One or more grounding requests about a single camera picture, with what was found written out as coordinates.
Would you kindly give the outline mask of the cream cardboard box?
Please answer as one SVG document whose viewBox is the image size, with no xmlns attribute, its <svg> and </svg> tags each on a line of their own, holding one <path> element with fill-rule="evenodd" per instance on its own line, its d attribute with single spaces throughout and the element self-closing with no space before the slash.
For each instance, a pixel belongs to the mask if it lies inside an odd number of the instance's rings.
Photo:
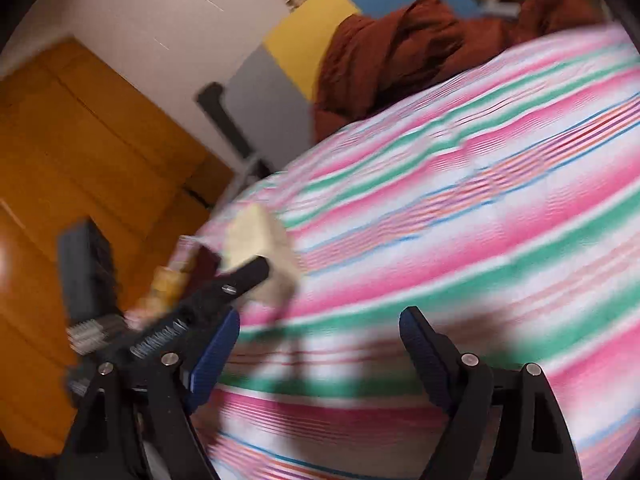
<svg viewBox="0 0 640 480">
<path fill-rule="evenodd" d="M 303 266 L 282 222 L 258 203 L 243 207 L 228 225 L 222 268 L 234 271 L 256 257 L 267 260 L 269 276 L 248 298 L 269 307 L 285 306 L 303 279 Z"/>
</svg>

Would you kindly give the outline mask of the yellow green snack packet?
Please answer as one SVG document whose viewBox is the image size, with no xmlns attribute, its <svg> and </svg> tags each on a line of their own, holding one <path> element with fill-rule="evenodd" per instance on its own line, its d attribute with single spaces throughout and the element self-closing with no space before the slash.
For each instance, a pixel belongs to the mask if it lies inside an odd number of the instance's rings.
<svg viewBox="0 0 640 480">
<path fill-rule="evenodd" d="M 159 266 L 149 291 L 125 314 L 129 328 L 141 332 L 169 313 L 181 300 L 211 281 L 217 274 L 221 258 L 204 238 L 183 235 L 166 266 Z"/>
</svg>

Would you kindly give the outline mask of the pink striped tablecloth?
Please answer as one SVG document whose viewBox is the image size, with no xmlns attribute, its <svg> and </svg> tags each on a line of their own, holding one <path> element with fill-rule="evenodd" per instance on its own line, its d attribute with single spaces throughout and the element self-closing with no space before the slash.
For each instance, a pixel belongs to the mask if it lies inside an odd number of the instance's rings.
<svg viewBox="0 0 640 480">
<path fill-rule="evenodd" d="M 560 32 L 356 122 L 201 227 L 260 203 L 305 270 L 248 304 L 202 414 L 225 479 L 413 479 L 444 415 L 398 334 L 418 307 L 493 366 L 538 363 L 588 479 L 639 429 L 639 55 Z"/>
</svg>

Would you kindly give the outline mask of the grey yellow blue chair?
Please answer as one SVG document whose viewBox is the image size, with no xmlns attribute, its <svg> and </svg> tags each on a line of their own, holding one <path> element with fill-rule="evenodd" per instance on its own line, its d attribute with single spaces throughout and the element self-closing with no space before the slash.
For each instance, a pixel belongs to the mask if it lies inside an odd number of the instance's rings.
<svg viewBox="0 0 640 480">
<path fill-rule="evenodd" d="M 381 16 L 414 0 L 307 0 L 262 40 L 228 84 L 212 82 L 198 106 L 243 161 L 244 174 L 261 179 L 282 169 L 314 143 L 311 104 L 324 51 L 334 30 L 352 14 Z M 480 0 L 444 0 L 461 16 Z"/>
</svg>

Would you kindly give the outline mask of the dark red jacket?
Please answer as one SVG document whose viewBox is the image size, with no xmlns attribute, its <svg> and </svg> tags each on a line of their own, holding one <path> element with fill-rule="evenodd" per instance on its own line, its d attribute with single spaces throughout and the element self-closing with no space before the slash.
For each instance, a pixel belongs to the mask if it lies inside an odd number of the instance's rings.
<svg viewBox="0 0 640 480">
<path fill-rule="evenodd" d="M 510 47 L 603 21 L 602 11 L 589 0 L 523 0 L 514 18 L 460 18 L 444 0 L 416 0 L 382 18 L 352 14 L 335 29 L 320 63 L 314 140 L 321 142 Z"/>
</svg>

